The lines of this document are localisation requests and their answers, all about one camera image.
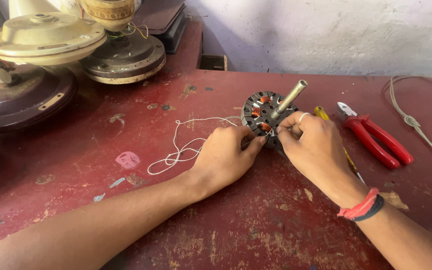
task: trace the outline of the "pliers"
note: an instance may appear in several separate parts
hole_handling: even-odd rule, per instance
[[[384,131],[369,119],[369,115],[358,115],[348,105],[338,102],[339,113],[345,117],[344,127],[350,128],[356,137],[363,143],[369,152],[381,161],[389,169],[399,168],[400,163],[394,157],[390,156],[385,150],[378,145],[371,137],[379,139],[385,144],[404,164],[411,164],[414,157],[401,145],[393,136]]]

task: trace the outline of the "gray cable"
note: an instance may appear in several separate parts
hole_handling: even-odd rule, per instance
[[[432,142],[423,133],[423,131],[421,130],[421,125],[418,123],[418,121],[416,119],[414,119],[414,117],[412,117],[411,115],[405,114],[396,102],[395,90],[394,90],[393,83],[396,83],[399,80],[411,78],[411,77],[423,77],[423,78],[431,78],[432,79],[432,76],[393,76],[393,77],[391,77],[391,81],[389,83],[389,93],[391,95],[391,101],[393,101],[393,105],[394,105],[394,108],[396,109],[396,111],[399,114],[401,114],[401,116],[404,118],[404,122],[406,124],[414,127],[414,129],[416,129],[416,131],[419,133],[419,135],[421,135],[421,137],[432,147]]]

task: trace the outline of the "black wristband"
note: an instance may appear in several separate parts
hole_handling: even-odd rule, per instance
[[[374,216],[377,212],[379,212],[381,210],[381,208],[383,208],[383,205],[385,204],[385,199],[383,197],[381,197],[380,194],[377,194],[376,199],[374,200],[374,204],[371,206],[371,208],[369,209],[369,211],[359,217],[356,217],[354,219],[350,219],[354,222],[360,222],[363,220],[366,220],[368,218],[371,218],[372,216]]]

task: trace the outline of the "copper winding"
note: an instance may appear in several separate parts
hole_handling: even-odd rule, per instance
[[[265,132],[270,132],[272,130],[271,126],[268,125],[267,123],[262,123],[259,128],[261,128]]]
[[[259,99],[259,101],[261,101],[261,103],[266,103],[266,102],[271,103],[271,98],[269,96],[263,96]]]
[[[258,118],[260,113],[261,113],[261,108],[259,108],[259,107],[253,107],[252,108],[252,114],[251,115],[253,118]]]

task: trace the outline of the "left hand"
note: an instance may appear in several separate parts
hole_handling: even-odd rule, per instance
[[[241,150],[243,138],[251,141],[244,151]],[[265,144],[266,138],[256,137],[247,126],[216,128],[189,170],[196,177],[203,197],[211,196],[240,179]]]

